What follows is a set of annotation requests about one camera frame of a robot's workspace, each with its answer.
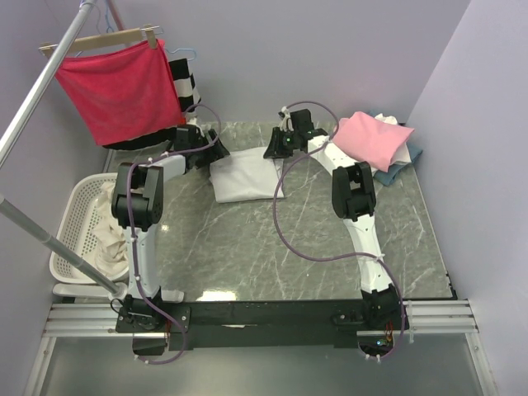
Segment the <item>white t shirt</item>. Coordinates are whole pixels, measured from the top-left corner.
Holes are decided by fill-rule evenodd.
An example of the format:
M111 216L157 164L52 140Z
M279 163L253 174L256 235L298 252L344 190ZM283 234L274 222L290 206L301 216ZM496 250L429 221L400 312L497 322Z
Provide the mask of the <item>white t shirt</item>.
M393 157L391 158L390 164L394 165L410 163L411 158L407 142L414 129L407 127L404 123L398 122L397 118L392 115L384 115L383 113L379 113L375 116L375 119L390 125L390 138L398 138L398 142L400 143L394 152Z
M263 147L236 151L210 164L217 203L273 198L284 160L264 158L265 151Z

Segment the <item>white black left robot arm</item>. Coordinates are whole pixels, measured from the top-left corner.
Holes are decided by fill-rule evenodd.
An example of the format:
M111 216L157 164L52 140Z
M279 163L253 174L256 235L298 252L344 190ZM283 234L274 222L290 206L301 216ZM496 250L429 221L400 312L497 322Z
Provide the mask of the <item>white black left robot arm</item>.
M135 321L145 331L158 330L165 320L161 302L183 300L179 290L164 290L156 269L155 237L163 215L164 186L195 168L228 157L229 151L213 129L192 124L178 126L170 149L154 158L118 167L111 197L111 214L123 229L129 260L127 296L149 299L136 311Z

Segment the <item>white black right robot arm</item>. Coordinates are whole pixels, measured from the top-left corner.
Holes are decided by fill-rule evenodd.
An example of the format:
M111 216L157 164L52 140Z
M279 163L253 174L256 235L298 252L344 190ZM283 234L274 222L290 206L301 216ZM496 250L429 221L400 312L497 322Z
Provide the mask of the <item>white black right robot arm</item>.
M382 252L375 229L376 195L370 165L345 154L323 129L317 129L307 109L279 112L263 157L286 159L302 151L332 177L331 201L335 215L350 234L361 274L361 291L372 295L394 283L380 264Z

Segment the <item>black white checkered cloth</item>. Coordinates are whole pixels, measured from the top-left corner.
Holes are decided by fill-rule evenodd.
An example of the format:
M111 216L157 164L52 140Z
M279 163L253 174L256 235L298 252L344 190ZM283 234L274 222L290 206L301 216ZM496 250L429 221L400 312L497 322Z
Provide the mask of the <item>black white checkered cloth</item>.
M168 65L171 70L172 80L176 88L181 109L186 113L187 119L195 118L196 110L194 109L194 105L201 103L201 96L198 93L189 61L187 59L176 59L169 61ZM171 141L174 139L175 134L176 131L174 128L166 128L136 139L105 145L105 148L123 151L145 149Z

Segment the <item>folded pink t shirt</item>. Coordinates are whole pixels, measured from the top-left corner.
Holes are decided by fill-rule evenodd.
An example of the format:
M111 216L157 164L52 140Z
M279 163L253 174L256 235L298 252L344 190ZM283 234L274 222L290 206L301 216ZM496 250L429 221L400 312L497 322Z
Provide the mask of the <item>folded pink t shirt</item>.
M341 118L332 142L349 157L368 162L377 170L374 160L374 116L357 111L350 118Z

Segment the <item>red hanging towel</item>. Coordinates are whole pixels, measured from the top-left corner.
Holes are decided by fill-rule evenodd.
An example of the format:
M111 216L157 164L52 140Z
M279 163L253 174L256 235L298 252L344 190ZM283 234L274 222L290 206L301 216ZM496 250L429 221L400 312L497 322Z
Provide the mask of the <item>red hanging towel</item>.
M55 74L99 146L117 144L183 120L164 41L109 54L69 57Z

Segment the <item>folded white t shirt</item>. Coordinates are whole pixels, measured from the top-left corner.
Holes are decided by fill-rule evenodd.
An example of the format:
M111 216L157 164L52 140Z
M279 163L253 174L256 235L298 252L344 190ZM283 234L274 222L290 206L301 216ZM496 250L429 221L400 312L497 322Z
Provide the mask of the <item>folded white t shirt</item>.
M398 122L397 118L392 115L384 115L383 113L379 113L375 116L375 119L390 125L390 138L398 138L398 142L400 143L394 152L393 157L391 158L390 164L394 165L410 163L411 158L407 142L414 129L407 127L404 123Z

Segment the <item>wooden clip hanger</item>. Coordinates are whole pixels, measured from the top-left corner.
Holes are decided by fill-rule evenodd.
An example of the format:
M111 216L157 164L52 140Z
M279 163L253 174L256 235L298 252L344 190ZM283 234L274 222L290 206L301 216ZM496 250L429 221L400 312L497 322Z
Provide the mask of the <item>wooden clip hanger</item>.
M132 45L142 41L146 41L151 49L156 49L158 39L155 30L158 28L159 26L144 25L140 28L78 38L73 41L67 54L99 50L117 45Z

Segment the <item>cream clothes in basket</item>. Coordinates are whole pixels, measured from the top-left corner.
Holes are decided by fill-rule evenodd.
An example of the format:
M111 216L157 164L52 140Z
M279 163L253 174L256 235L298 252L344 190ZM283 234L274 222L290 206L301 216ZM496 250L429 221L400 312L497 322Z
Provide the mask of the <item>cream clothes in basket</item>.
M111 198L115 184L114 181L102 183L101 193L95 204L100 219L92 230L97 240L93 264L108 277L126 274L129 268L125 234L111 213Z

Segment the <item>white plastic laundry basket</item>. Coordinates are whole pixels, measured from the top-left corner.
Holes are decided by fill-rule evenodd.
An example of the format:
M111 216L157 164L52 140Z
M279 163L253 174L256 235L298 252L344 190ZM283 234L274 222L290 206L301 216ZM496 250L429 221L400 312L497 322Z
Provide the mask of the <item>white plastic laundry basket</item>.
M98 173L83 178L72 190L61 220L57 239L92 265L98 240L93 229L101 221L97 201L105 183L115 183L116 172ZM52 252L49 271L58 282L72 285L94 285L69 262Z

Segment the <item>metal clothes rack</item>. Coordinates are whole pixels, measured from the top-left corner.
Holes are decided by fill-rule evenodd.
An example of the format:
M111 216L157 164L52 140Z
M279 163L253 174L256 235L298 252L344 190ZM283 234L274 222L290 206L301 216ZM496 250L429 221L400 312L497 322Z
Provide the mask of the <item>metal clothes rack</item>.
M8 127L47 58L42 44L60 41L78 1L1 3L1 128ZM94 143L63 88L51 81L1 166L1 192L46 231L56 234L73 187L101 172L109 150ZM48 307L55 283L50 250L1 219L1 301Z

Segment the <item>black base beam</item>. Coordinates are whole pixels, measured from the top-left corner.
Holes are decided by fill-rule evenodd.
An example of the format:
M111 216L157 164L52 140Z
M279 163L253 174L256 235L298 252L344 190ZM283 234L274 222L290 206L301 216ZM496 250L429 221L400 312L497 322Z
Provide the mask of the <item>black base beam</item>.
M407 330L408 319L394 303L361 299L216 301L165 304L178 325L165 318L145 323L121 312L115 324L119 334L162 336L168 346L180 348L333 346L355 348L359 332Z

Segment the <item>aluminium rail frame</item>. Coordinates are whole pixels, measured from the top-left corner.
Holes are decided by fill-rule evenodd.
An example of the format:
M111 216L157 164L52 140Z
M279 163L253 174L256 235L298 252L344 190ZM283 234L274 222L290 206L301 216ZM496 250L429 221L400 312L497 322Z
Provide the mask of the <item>aluminium rail frame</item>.
M409 300L405 304L412 337L418 334L464 334L483 394L499 394L467 300ZM115 336L116 322L117 313L107 304L53 304L23 394L40 394L58 338Z

